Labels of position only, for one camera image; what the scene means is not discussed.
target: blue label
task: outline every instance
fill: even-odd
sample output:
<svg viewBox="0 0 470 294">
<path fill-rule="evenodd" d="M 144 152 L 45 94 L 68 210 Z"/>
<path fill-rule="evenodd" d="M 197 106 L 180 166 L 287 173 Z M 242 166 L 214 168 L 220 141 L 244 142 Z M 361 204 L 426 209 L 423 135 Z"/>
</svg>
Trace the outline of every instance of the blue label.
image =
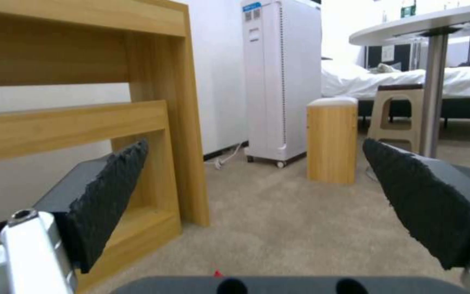
<svg viewBox="0 0 470 294">
<path fill-rule="evenodd" d="M 254 9 L 256 9 L 256 8 L 259 8 L 259 7 L 261 7 L 261 6 L 262 6 L 262 5 L 261 5 L 260 2 L 255 2 L 255 3 L 252 3 L 252 4 L 250 4 L 250 5 L 244 6 L 244 7 L 242 8 L 242 11 L 243 11 L 243 12 L 252 11 L 252 10 L 254 10 Z"/>
</svg>

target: wooden shelf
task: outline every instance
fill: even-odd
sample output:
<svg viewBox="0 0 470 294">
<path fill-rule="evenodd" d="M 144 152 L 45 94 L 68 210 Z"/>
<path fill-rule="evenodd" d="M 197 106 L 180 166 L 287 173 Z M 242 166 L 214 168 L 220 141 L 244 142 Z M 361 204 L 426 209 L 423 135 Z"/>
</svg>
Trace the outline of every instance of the wooden shelf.
<svg viewBox="0 0 470 294">
<path fill-rule="evenodd" d="M 127 212 L 78 292 L 177 236 L 181 216 L 209 225 L 188 6 L 0 0 L 0 86 L 100 82 L 128 82 L 133 103 L 0 115 L 0 160 L 148 139 Z"/>
<path fill-rule="evenodd" d="M 77 292 L 86 291 L 102 276 L 115 274 L 139 256 L 145 256 L 180 234 L 179 216 L 172 212 L 149 207 L 129 210 L 121 218 L 92 271 L 86 275 L 78 274 Z"/>
</svg>

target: carpet floor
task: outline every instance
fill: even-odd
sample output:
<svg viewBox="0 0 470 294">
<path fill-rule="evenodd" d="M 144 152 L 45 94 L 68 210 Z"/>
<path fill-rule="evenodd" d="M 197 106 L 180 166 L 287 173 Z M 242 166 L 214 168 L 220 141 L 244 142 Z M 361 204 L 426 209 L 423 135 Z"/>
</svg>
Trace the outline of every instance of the carpet floor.
<svg viewBox="0 0 470 294">
<path fill-rule="evenodd" d="M 361 129 L 359 144 L 365 137 Z M 438 158 L 470 166 L 470 121 L 450 121 Z M 356 183 L 306 179 L 306 159 L 284 169 L 247 163 L 243 152 L 221 171 L 206 165 L 211 227 L 185 224 L 183 234 L 91 293 L 145 276 L 339 275 L 426 276 L 459 283 L 400 224 L 380 188 L 364 170 L 358 149 Z"/>
</svg>

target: wooden cube stool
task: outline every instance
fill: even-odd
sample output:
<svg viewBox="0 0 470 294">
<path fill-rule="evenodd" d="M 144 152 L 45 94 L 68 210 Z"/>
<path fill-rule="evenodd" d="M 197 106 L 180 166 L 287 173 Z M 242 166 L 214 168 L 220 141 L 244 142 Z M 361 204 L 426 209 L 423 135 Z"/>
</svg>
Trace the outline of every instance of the wooden cube stool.
<svg viewBox="0 0 470 294">
<path fill-rule="evenodd" d="M 411 125 L 409 128 L 404 125 L 389 123 L 390 102 L 394 98 L 409 100 L 411 104 Z M 367 136 L 375 140 L 409 141 L 411 143 L 411 151 L 418 153 L 420 151 L 422 111 L 422 84 L 379 86 L 373 104 L 371 125 L 369 126 Z"/>
<path fill-rule="evenodd" d="M 308 179 L 353 184 L 357 163 L 355 98 L 318 99 L 308 104 Z"/>
</svg>

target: white air purifier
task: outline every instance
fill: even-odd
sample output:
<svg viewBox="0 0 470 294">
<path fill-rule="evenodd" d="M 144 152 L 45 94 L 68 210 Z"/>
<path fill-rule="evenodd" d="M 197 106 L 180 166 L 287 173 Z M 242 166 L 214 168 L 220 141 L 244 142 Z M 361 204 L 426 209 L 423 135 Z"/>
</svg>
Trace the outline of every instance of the white air purifier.
<svg viewBox="0 0 470 294">
<path fill-rule="evenodd" d="M 321 93 L 320 5 L 309 0 L 242 2 L 248 162 L 278 167 L 306 152 L 306 106 Z"/>
</svg>

